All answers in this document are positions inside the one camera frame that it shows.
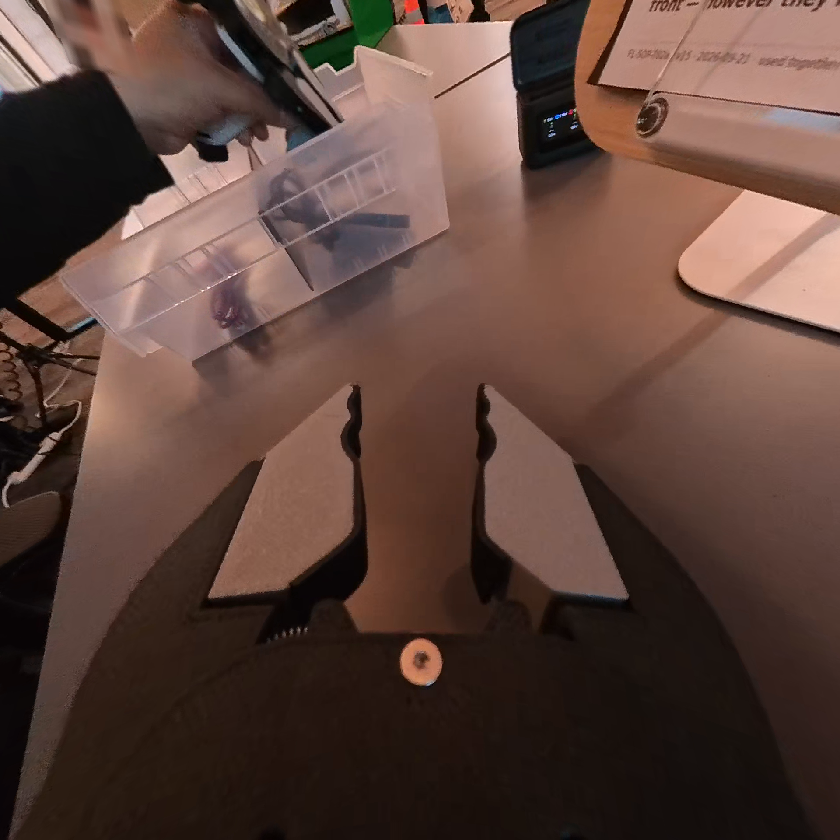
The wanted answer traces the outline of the person's left hand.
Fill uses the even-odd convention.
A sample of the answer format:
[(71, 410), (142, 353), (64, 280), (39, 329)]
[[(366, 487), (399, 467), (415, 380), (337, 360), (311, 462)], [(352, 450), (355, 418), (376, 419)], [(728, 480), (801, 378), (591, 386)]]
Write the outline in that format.
[(177, 154), (228, 119), (241, 121), (241, 143), (296, 124), (236, 66), (201, 4), (159, 2), (135, 30), (116, 2), (53, 2), (50, 14), (80, 67), (106, 74), (154, 154)]

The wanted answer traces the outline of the person's left forearm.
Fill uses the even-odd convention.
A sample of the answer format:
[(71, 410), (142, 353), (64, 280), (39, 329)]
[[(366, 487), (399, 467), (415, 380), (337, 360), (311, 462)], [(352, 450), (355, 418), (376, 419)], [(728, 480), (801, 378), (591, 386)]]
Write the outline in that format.
[(3, 94), (2, 308), (172, 185), (100, 71)]

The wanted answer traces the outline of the clear plastic bin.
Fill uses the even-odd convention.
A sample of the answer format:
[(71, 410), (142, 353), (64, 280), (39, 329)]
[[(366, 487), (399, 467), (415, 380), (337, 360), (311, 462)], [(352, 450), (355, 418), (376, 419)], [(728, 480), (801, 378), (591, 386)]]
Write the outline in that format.
[[(378, 265), (336, 259), (326, 229), (365, 211), (406, 214), (411, 244), (449, 226), (432, 72), (357, 46), (352, 63), (316, 75), (341, 124), (294, 151), (271, 131), (222, 163), (193, 149), (164, 159), (174, 184), (132, 208), (122, 241), (60, 273), (64, 288), (129, 350), (194, 361)], [(242, 277), (250, 324), (222, 330), (212, 290)]]

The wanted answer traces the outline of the white clipboard stand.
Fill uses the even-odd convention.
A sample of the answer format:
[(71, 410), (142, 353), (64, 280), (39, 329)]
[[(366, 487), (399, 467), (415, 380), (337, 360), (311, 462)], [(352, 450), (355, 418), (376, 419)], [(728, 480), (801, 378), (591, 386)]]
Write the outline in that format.
[(636, 136), (664, 165), (742, 188), (679, 278), (708, 298), (839, 331), (839, 118), (653, 89)]

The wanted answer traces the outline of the black power adapter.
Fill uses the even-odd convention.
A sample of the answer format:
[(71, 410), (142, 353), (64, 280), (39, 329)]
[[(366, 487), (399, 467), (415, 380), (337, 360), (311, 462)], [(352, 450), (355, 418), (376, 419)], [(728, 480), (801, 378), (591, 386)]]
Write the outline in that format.
[(588, 1), (547, 3), (511, 26), (511, 73), (524, 165), (539, 170), (594, 149), (576, 108), (574, 69)]

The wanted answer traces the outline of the black office chair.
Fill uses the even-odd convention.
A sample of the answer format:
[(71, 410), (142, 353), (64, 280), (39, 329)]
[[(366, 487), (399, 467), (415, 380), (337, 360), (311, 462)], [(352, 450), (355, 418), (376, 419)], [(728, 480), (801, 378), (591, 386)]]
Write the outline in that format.
[(47, 491), (18, 500), (1, 510), (1, 572), (30, 560), (63, 527), (65, 503), (60, 493)]

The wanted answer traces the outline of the green plastic bin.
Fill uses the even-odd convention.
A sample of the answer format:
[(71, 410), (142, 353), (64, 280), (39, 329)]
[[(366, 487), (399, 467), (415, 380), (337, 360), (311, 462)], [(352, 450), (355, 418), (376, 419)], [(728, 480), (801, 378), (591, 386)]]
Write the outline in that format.
[(357, 36), (381, 38), (395, 24), (393, 1), (348, 1)]

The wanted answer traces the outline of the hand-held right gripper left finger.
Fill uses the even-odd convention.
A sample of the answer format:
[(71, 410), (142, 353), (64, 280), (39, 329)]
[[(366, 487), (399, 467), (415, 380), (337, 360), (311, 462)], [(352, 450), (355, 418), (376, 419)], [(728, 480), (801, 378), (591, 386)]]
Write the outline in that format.
[(347, 384), (263, 458), (210, 602), (345, 600), (366, 574), (361, 388)]

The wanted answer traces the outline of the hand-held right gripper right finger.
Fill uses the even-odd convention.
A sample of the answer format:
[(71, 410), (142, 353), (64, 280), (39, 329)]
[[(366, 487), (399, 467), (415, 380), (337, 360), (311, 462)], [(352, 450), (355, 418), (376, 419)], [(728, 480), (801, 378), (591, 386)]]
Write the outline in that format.
[(627, 604), (574, 459), (491, 385), (478, 388), (476, 431), (469, 567), (479, 601)]

